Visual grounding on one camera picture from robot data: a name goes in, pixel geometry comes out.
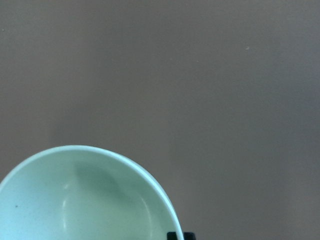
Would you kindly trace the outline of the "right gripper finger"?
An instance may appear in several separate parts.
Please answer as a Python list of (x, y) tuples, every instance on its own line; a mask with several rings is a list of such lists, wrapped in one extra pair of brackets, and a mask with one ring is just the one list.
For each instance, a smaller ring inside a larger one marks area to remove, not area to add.
[[(178, 235), (176, 232), (168, 232), (167, 240), (178, 240)], [(196, 240), (196, 235), (193, 232), (184, 232), (183, 240)]]

